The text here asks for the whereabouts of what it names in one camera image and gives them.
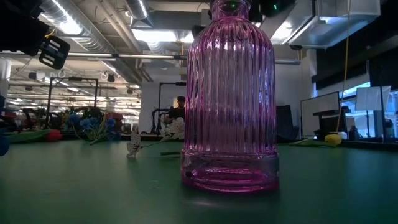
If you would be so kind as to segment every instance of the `bottle base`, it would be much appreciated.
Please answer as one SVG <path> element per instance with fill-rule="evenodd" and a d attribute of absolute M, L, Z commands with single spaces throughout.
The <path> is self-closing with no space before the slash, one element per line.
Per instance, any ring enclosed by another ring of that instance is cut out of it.
<path fill-rule="evenodd" d="M 182 151 L 182 182 L 219 192 L 258 192 L 279 188 L 278 155 L 201 154 Z"/>

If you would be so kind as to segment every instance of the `green table surface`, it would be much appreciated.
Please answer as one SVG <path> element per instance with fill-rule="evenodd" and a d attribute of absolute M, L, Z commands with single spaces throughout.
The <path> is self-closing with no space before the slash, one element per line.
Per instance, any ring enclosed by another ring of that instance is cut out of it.
<path fill-rule="evenodd" d="M 12 145 L 0 223 L 398 223 L 398 153 L 280 146 L 279 191 L 229 195 L 180 183 L 179 158 L 159 154 L 182 146 L 130 160 L 126 142 Z"/>

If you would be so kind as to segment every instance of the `person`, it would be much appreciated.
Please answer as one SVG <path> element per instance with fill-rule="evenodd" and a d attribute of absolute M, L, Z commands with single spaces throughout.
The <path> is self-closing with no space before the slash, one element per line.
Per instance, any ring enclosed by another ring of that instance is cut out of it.
<path fill-rule="evenodd" d="M 164 123 L 171 124 L 173 120 L 177 118 L 185 119 L 185 97 L 179 96 L 177 97 L 178 107 L 171 108 L 167 114 L 164 116 Z"/>

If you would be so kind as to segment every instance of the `white board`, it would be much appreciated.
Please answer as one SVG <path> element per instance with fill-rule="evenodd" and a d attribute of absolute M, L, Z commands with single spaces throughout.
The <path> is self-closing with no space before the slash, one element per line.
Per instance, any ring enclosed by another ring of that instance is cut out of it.
<path fill-rule="evenodd" d="M 387 110 L 388 98 L 391 86 L 383 86 L 384 110 Z M 381 110 L 380 87 L 368 87 L 356 89 L 355 110 Z"/>
<path fill-rule="evenodd" d="M 301 101 L 302 136 L 313 136 L 319 130 L 319 117 L 314 113 L 338 110 L 340 108 L 338 92 Z"/>

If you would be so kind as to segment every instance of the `glass bottle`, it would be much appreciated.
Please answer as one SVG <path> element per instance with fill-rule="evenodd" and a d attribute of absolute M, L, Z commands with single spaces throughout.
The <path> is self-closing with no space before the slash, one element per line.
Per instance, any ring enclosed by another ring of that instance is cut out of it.
<path fill-rule="evenodd" d="M 188 53 L 182 182 L 221 192 L 279 186 L 275 58 L 249 0 L 212 0 Z"/>

